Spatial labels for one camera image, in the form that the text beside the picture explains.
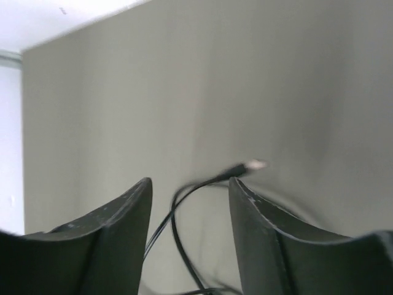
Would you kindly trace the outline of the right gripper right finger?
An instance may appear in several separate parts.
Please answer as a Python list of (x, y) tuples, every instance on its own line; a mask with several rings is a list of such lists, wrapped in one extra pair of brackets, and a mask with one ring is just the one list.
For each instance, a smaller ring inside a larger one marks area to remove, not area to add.
[(392, 232), (345, 237), (315, 227), (229, 182), (244, 294), (391, 294)]

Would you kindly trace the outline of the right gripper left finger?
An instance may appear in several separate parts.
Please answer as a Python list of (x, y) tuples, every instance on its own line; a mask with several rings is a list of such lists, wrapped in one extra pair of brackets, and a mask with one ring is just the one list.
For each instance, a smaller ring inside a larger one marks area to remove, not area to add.
[(49, 232), (1, 232), (1, 294), (137, 294), (152, 180)]

